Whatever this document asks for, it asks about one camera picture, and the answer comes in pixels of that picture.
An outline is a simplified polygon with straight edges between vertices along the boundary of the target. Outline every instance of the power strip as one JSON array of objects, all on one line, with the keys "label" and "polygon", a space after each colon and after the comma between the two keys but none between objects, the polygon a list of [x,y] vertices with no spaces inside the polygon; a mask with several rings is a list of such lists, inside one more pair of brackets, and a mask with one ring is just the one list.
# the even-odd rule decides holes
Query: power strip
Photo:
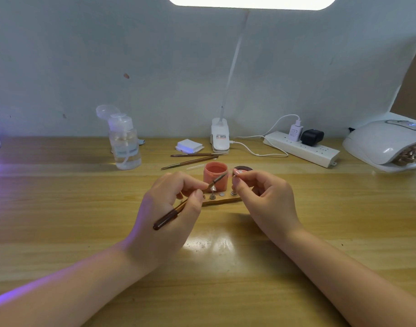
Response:
[{"label": "power strip", "polygon": [[335,160],[340,151],[323,145],[316,144],[313,147],[304,145],[302,142],[288,140],[288,134],[276,131],[267,134],[264,143],[268,146],[285,150],[287,153],[306,159],[312,163],[328,168],[335,166]]}]

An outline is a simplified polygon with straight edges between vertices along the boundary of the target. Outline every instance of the table surface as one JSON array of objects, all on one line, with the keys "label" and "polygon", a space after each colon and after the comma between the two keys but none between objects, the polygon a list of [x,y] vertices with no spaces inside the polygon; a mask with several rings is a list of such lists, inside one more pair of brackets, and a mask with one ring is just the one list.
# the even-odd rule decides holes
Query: table surface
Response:
[{"label": "table surface", "polygon": [[[198,139],[209,152],[208,140]],[[107,138],[7,138],[0,149],[0,294],[86,258],[131,230],[145,191],[176,159],[148,139],[143,164],[113,165]],[[247,141],[259,154],[275,153]],[[330,170],[232,146],[219,161],[289,181],[305,227],[416,296],[416,170],[386,174],[341,150]],[[186,171],[202,179],[203,169]],[[86,326],[346,326],[259,230],[243,203],[203,209],[176,258]]]}]

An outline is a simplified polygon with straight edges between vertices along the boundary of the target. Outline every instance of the forearm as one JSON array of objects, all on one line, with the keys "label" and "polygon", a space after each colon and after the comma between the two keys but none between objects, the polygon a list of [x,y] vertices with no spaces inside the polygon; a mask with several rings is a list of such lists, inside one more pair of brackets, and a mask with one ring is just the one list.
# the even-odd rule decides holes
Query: forearm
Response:
[{"label": "forearm", "polygon": [[145,274],[118,243],[0,296],[0,326],[80,326]]},{"label": "forearm", "polygon": [[416,298],[304,231],[281,249],[352,326],[416,326]]}]

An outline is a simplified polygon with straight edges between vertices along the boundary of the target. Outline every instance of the white wall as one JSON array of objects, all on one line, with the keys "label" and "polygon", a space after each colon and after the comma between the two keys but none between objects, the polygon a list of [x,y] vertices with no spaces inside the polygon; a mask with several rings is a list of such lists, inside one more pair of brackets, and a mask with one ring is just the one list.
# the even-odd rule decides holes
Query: white wall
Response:
[{"label": "white wall", "polygon": [[[0,0],[0,135],[106,135],[95,107],[115,104],[140,136],[208,136],[242,15],[168,0]],[[254,10],[242,47],[232,135],[298,113],[305,128],[345,136],[389,109],[416,49],[416,0]]]}]

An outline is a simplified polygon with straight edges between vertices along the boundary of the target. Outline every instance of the lamp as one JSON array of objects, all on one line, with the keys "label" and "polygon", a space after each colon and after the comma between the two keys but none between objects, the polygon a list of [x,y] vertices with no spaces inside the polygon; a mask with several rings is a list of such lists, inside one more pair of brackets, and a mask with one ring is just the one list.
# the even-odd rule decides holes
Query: lamp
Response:
[{"label": "lamp", "polygon": [[216,7],[216,8],[242,8],[246,9],[244,19],[241,26],[240,36],[238,38],[237,47],[229,77],[226,84],[225,93],[223,95],[220,117],[214,118],[211,122],[211,139],[212,150],[215,153],[229,152],[229,127],[226,119],[223,118],[225,113],[225,105],[229,92],[229,84],[234,73],[235,64],[237,62],[238,53],[240,51],[241,42],[243,40],[244,31],[249,17],[249,9],[278,9],[278,10],[322,10],[330,6],[335,0],[170,0],[173,4],[180,6],[196,6],[196,7]]}]

